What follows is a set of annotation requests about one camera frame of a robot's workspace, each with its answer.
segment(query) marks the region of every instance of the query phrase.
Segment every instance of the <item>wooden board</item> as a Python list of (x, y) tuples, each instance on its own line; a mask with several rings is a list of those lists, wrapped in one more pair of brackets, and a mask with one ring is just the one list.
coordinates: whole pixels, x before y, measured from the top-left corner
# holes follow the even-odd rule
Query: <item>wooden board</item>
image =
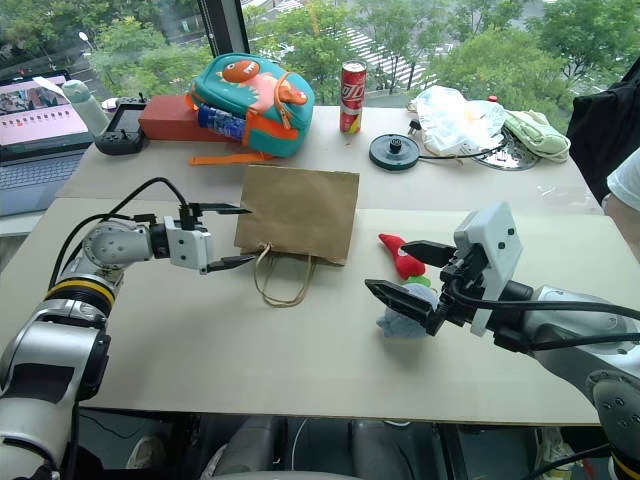
[[(64, 237), (115, 202), (59, 199), (0, 280), (0, 343), (46, 290)], [(177, 215), (169, 202), (130, 213)], [(395, 279), (381, 232), (452, 243), (464, 213), (358, 211), (347, 265), (319, 265), (302, 305), (274, 309), (253, 286), (252, 266), (200, 276), (167, 260), (138, 264), (109, 319), (112, 344), (98, 396), (87, 405), (195, 412), (273, 413), (519, 424), (593, 424), (595, 411), (536, 361), (446, 324), (435, 338), (389, 340), (383, 305), (365, 278)], [(236, 219), (207, 214), (217, 255)], [(640, 307), (640, 268), (611, 220), (595, 215), (517, 216), (524, 253), (515, 280), (545, 283)], [(271, 292), (293, 296), (301, 261), (282, 261)], [(437, 278), (431, 270), (429, 276)]]

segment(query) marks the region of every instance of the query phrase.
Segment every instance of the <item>red box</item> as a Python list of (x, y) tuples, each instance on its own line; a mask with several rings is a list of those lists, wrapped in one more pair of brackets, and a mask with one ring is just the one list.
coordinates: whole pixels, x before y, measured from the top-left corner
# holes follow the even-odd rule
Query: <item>red box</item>
[(189, 108), (182, 95), (155, 95), (139, 119), (144, 134), (152, 140), (228, 142), (231, 139), (198, 125), (198, 112)]

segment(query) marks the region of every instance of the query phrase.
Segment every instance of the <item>water bottle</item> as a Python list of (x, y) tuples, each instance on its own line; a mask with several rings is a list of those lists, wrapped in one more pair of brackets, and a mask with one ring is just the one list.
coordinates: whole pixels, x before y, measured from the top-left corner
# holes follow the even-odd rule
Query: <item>water bottle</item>
[(198, 110), (198, 125), (235, 140), (242, 141), (246, 123), (244, 118), (208, 105), (200, 105)]
[(109, 117), (87, 86), (80, 80), (69, 80), (62, 85), (62, 91), (93, 136), (101, 135), (109, 125)]

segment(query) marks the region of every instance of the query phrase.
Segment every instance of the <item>black controller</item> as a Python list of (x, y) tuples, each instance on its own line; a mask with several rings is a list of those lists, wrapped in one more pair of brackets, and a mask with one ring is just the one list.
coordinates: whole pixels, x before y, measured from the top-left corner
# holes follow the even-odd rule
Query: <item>black controller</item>
[(139, 98), (121, 98), (109, 126), (95, 139), (98, 150), (107, 155), (127, 155), (142, 150), (147, 144), (147, 137), (138, 119), (146, 106), (142, 94)]

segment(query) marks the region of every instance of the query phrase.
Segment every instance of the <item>black jacket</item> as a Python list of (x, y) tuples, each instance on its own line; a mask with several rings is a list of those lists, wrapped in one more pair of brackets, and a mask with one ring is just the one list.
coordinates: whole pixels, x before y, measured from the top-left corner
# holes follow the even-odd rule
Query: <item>black jacket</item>
[(608, 90), (573, 100), (567, 137), (571, 157), (601, 201), (609, 193), (607, 176), (640, 147), (640, 59)]

